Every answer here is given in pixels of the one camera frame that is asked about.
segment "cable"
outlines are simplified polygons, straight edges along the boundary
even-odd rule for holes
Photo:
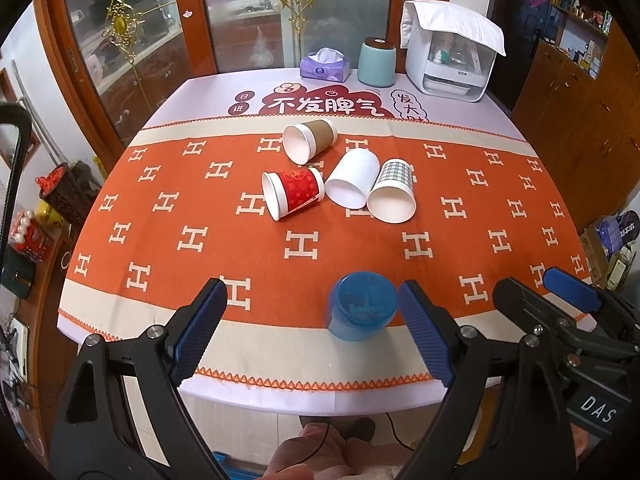
[[[315,455],[318,451],[320,451],[322,449],[322,446],[324,446],[324,443],[326,442],[326,438],[329,435],[329,423],[326,424],[326,431],[324,432],[324,437],[322,437],[322,441],[320,442],[320,446],[318,446],[316,448],[316,450],[310,454],[309,456],[307,456],[306,458],[303,458],[302,460],[300,460],[299,462],[296,462],[295,464],[291,464],[290,466],[288,465],[287,467],[292,467],[295,465],[299,465],[299,464],[303,464],[305,463],[307,460],[309,460],[313,455]]]
[[[398,438],[398,434],[396,433],[396,427],[394,426],[394,422],[393,422],[393,419],[391,418],[391,415],[389,415],[388,412],[385,412],[385,415],[386,415],[386,418],[389,419],[389,423],[391,424],[391,431],[393,431],[394,439],[398,442],[398,444],[400,444],[400,446],[404,447],[405,449],[408,449],[409,451],[415,451],[413,447],[408,446]]]

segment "glass cabinet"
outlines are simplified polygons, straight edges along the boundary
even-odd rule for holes
[[[82,110],[74,113],[78,123],[92,127],[85,136],[112,167],[187,79],[294,68],[326,46],[357,68],[365,38],[399,43],[405,0],[44,1],[49,20],[38,24],[47,27],[65,71],[56,78],[72,111]],[[399,52],[397,70],[403,59]]]
[[[95,90],[127,146],[191,69],[175,0],[65,0]],[[124,36],[129,33],[130,41]]]
[[[386,36],[390,0],[205,0],[219,72],[299,65],[324,46],[357,68],[362,41]]]

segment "purple tissue box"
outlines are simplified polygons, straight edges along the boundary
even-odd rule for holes
[[[350,66],[347,59],[335,63],[318,63],[307,56],[300,61],[300,77],[344,83],[349,77],[349,72]]]

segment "glass door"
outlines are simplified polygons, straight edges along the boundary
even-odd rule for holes
[[[127,146],[191,77],[175,0],[65,0],[100,101]]]
[[[357,68],[367,36],[385,37],[390,0],[204,0],[219,72],[295,67],[324,46]]]

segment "paper cup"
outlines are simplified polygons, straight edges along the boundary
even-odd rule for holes
[[[296,164],[306,164],[322,150],[338,140],[338,130],[326,119],[292,124],[284,129],[282,145],[287,156]]]
[[[326,195],[347,209],[361,209],[376,182],[380,162],[369,150],[356,148],[347,152],[327,179]]]
[[[414,180],[408,162],[392,158],[382,165],[367,197],[367,208],[378,220],[388,224],[406,222],[414,215]]]
[[[262,174],[262,193],[274,220],[324,198],[324,183],[316,168]]]

